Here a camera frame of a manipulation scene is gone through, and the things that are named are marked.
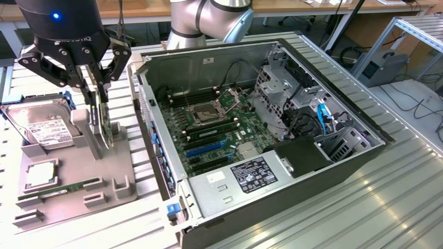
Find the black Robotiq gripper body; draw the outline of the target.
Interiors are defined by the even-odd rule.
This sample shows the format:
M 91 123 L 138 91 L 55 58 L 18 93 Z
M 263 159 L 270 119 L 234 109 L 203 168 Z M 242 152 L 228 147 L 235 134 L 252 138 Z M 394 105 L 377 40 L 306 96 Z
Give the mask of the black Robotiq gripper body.
M 102 61 L 110 47 L 96 1 L 16 1 L 35 34 L 35 46 L 59 62 L 75 65 Z

